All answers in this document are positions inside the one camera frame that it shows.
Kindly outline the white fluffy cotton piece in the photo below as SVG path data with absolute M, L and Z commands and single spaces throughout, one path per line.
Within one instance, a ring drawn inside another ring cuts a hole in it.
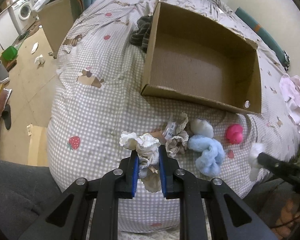
M 262 165 L 258 163 L 258 156 L 260 153 L 266 150 L 266 145 L 260 142 L 253 143 L 251 146 L 250 153 L 248 155 L 248 163 L 250 165 L 250 181 L 256 181 L 259 171 L 262 168 Z

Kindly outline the light blue plush toy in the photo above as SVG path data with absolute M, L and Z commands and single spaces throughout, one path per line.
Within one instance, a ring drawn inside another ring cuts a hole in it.
M 218 176 L 225 152 L 221 143 L 214 138 L 212 125 L 205 119 L 193 119 L 190 130 L 193 136 L 189 138 L 187 147 L 200 154 L 195 161 L 197 170 L 207 177 Z

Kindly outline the pink rubber duck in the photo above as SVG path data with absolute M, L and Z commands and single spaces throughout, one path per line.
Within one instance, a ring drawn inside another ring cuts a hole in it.
M 229 126 L 225 137 L 231 144 L 240 144 L 243 141 L 243 127 L 240 124 Z

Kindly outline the beige lace scrunchie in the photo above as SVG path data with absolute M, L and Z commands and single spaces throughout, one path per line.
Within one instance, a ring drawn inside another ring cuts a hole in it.
M 188 116 L 184 112 L 177 119 L 174 118 L 173 114 L 170 116 L 163 132 L 166 152 L 170 158 L 175 158 L 178 154 L 185 154 L 189 140 L 189 135 L 185 129 L 188 122 Z

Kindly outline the white scrunchie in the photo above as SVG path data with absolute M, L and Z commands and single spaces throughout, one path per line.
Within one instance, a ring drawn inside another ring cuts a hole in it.
M 161 142 L 150 133 L 138 136 L 136 133 L 122 132 L 120 146 L 125 149 L 136 151 L 139 158 L 139 178 L 148 176 L 150 167 L 159 167 L 159 147 Z

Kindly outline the grey trouser leg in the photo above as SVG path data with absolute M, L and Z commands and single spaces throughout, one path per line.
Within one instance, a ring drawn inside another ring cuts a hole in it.
M 0 160 L 0 230 L 7 239 L 22 233 L 59 196 L 48 167 Z

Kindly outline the pink white clothing pile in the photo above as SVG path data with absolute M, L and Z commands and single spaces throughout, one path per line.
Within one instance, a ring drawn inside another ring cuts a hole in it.
M 288 115 L 292 123 L 297 127 L 300 144 L 300 77 L 290 77 L 284 74 L 279 82 L 281 94 L 288 109 Z

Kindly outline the black slipper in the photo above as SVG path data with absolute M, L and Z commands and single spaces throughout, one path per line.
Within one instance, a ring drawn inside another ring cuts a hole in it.
M 12 121 L 11 121 L 11 107 L 9 104 L 6 104 L 4 110 L 2 111 L 1 117 L 4 120 L 6 129 L 10 130 Z

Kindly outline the checkered bed quilt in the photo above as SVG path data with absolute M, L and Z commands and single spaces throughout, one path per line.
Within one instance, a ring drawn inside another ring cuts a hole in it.
M 140 95 L 145 53 L 130 44 L 137 20 L 152 14 L 156 1 L 206 16 L 257 45 L 262 113 L 235 114 L 193 103 Z M 240 196 L 253 188 L 248 155 L 253 143 L 290 161 L 299 133 L 288 115 L 279 81 L 284 74 L 271 49 L 221 0 L 93 0 L 69 30 L 58 52 L 56 94 L 48 126 L 50 172 L 65 190 L 79 177 L 93 180 L 129 156 L 122 132 L 144 134 L 165 127 L 169 117 L 186 113 L 209 121 L 226 156 L 220 177 Z M 231 144 L 229 126 L 243 127 L 243 141 Z

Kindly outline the teal bolster with orange band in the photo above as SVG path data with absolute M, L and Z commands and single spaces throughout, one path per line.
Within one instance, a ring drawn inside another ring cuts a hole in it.
M 264 29 L 253 17 L 251 17 L 241 7 L 238 7 L 235 14 L 248 25 L 257 35 L 263 40 L 263 42 L 274 51 L 280 63 L 287 72 L 290 67 L 290 58 L 285 50 L 283 50 L 279 44 L 272 38 L 272 36 Z

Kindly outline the brown cardboard box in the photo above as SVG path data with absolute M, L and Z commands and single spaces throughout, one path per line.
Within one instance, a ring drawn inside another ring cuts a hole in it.
M 157 1 L 141 95 L 259 114 L 257 44 L 206 16 Z

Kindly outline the crumpled white paper on floor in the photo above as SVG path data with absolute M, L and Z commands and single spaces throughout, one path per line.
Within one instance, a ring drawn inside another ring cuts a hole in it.
M 41 54 L 38 57 L 36 57 L 35 60 L 34 60 L 34 63 L 38 66 L 44 64 L 45 59 L 44 59 L 43 55 Z

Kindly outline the dark striped cloth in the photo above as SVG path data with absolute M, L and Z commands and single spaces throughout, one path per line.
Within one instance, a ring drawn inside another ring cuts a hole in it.
M 130 44 L 147 52 L 149 37 L 151 34 L 153 16 L 142 16 L 137 20 L 137 29 L 130 35 Z

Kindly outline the large cardboard box beside bed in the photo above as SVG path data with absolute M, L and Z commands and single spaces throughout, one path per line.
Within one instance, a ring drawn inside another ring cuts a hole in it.
M 50 2 L 38 12 L 38 16 L 52 53 L 57 57 L 59 48 L 74 23 L 70 1 Z

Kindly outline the white washing machine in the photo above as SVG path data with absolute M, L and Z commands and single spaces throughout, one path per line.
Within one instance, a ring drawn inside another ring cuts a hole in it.
M 36 21 L 31 0 L 16 0 L 8 8 L 10 18 L 19 35 L 25 33 Z

